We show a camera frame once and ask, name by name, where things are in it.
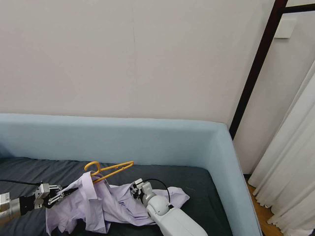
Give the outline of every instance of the lavender shirt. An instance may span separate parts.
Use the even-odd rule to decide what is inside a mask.
[[[93,184],[91,173],[84,173],[67,188],[79,189],[65,197],[51,209],[46,209],[46,232],[58,227],[61,232],[71,233],[78,219],[86,222],[86,230],[97,233],[108,233],[110,222],[130,223],[135,226],[154,224],[146,208],[136,201],[129,192],[131,184],[121,186],[109,185],[106,181]],[[169,187],[171,204],[180,208],[189,196],[181,189]],[[167,197],[166,190],[153,190],[157,195]]]

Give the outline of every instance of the white curtain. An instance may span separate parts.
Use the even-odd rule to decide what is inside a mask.
[[[315,62],[249,184],[260,205],[274,213],[268,223],[285,236],[315,228]]]

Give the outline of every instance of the bed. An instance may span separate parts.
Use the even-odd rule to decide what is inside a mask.
[[[0,178],[68,184],[97,160],[104,166],[133,160],[110,177],[124,184],[154,177],[189,196],[183,210],[208,235],[260,236],[261,230],[227,128],[191,120],[85,118],[0,114]],[[154,188],[162,186],[152,183]],[[29,186],[1,183],[11,197]],[[0,229],[1,235],[46,235],[44,210]],[[95,235],[78,222],[73,235]],[[61,235],[58,230],[54,235]],[[109,235],[161,235],[157,226],[113,224]]]

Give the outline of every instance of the white wall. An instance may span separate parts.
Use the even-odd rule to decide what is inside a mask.
[[[289,0],[288,6],[314,3]],[[315,12],[286,14],[297,24],[290,39],[274,39],[234,139],[243,172],[263,156],[315,60]]]
[[[0,112],[230,124],[272,5],[0,0]],[[268,54],[235,140],[245,173],[311,63],[305,21]]]

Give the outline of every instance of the wooden floor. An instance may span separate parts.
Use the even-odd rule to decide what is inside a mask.
[[[252,195],[255,188],[250,186],[249,184],[247,184],[247,187],[251,193],[252,203],[254,204],[254,207],[255,207],[255,210],[259,219],[260,227],[263,233],[266,236],[283,236],[279,228],[277,228],[274,225],[267,224],[267,220],[271,218],[271,216],[273,216],[273,213],[271,212],[270,209],[262,207],[256,202],[255,197]]]

